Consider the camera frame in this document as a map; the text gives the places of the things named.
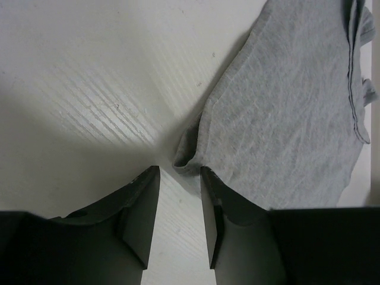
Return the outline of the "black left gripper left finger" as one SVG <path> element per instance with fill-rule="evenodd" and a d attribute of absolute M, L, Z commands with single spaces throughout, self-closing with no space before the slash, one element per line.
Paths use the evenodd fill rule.
<path fill-rule="evenodd" d="M 140 284 L 160 190 L 151 166 L 66 217 L 1 213 L 2 284 Z"/>

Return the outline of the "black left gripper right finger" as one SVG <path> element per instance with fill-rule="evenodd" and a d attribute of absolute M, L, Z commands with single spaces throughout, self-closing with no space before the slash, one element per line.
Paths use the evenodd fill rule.
<path fill-rule="evenodd" d="M 265 210 L 201 168 L 217 284 L 378 284 L 379 208 Z"/>

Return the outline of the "grey tank top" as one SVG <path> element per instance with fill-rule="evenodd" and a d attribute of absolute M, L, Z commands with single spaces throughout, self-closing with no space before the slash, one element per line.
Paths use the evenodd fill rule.
<path fill-rule="evenodd" d="M 364 1 L 267 1 L 243 48 L 183 134 L 173 167 L 209 167 L 258 206 L 338 203 L 377 97 L 360 49 L 375 36 Z"/>

